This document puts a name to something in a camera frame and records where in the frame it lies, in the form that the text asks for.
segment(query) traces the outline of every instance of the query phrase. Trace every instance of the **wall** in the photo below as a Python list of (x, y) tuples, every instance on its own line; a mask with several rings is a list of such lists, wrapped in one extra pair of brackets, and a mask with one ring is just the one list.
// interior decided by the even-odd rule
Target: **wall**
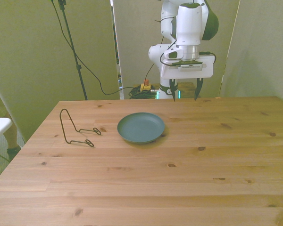
[[(54, 0), (64, 26), (58, 1)], [(67, 0), (66, 16), (79, 57), (102, 81), (118, 90), (109, 0)], [(89, 99), (105, 96), (85, 69)], [(0, 0), (0, 95), (27, 140), (58, 101), (84, 100), (72, 50), (50, 0)]]
[[(148, 50), (162, 40), (160, 20), (162, 1), (154, 0), (113, 0), (116, 19), (117, 42), (123, 86), (132, 86), (143, 82), (152, 66)], [(220, 91), (225, 61), (233, 33), (239, 0), (209, 0), (213, 12), (219, 19), (219, 32), (210, 41), (201, 43), (201, 51), (211, 51), (217, 55), (214, 75), (205, 79), (200, 95), (216, 97)], [(154, 66), (148, 75), (151, 83), (159, 83), (159, 71)]]
[(221, 96), (283, 99), (283, 0), (241, 1)]

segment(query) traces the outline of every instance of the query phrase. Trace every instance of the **wood grain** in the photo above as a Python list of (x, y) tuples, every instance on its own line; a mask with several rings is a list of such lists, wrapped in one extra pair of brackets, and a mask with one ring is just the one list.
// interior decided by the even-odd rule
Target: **wood grain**
[[(67, 114), (68, 145), (59, 112)], [(125, 142), (128, 114), (160, 116)], [(0, 226), (283, 226), (283, 102), (276, 97), (59, 102), (0, 176)]]

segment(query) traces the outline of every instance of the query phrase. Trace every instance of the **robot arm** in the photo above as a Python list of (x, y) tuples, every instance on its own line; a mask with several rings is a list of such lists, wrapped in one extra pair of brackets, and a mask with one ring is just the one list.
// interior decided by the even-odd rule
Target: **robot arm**
[(160, 71), (161, 87), (169, 80), (209, 78), (214, 56), (200, 56), (200, 41), (210, 40), (218, 31), (218, 19), (206, 0), (165, 0), (161, 11), (161, 34), (173, 45), (152, 46), (149, 58)]

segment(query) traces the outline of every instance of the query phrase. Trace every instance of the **tripod pole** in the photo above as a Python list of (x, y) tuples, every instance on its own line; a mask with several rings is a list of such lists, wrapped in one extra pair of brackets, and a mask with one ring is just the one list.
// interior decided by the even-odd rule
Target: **tripod pole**
[(78, 61), (77, 61), (77, 57), (76, 57), (76, 53), (75, 53), (75, 47), (74, 47), (74, 44), (72, 42), (72, 38), (71, 38), (68, 22), (67, 22), (66, 15), (65, 15), (65, 7), (64, 7), (64, 5), (66, 5), (66, 0), (58, 0), (58, 4), (60, 6), (60, 9), (62, 10), (63, 17), (64, 17), (64, 20), (65, 20), (66, 28), (67, 28), (67, 31), (68, 31), (68, 36), (69, 36), (69, 39), (70, 39), (71, 49), (72, 49), (72, 51), (74, 53), (76, 69), (77, 69), (77, 72), (79, 73), (79, 77), (80, 77), (80, 81), (81, 81), (84, 97), (85, 97), (85, 100), (88, 100), (87, 99), (86, 90), (85, 90), (85, 86), (84, 86), (84, 82), (83, 82), (83, 78), (82, 78), (82, 74), (81, 74), (82, 66), (80, 66)]

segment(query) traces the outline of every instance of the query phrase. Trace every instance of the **green plate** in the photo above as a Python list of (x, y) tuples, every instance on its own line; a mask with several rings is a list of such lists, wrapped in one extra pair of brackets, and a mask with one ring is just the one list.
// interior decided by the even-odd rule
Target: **green plate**
[(121, 137), (136, 144), (146, 144), (156, 140), (165, 130), (165, 123), (160, 117), (151, 113), (134, 113), (127, 115), (117, 125)]

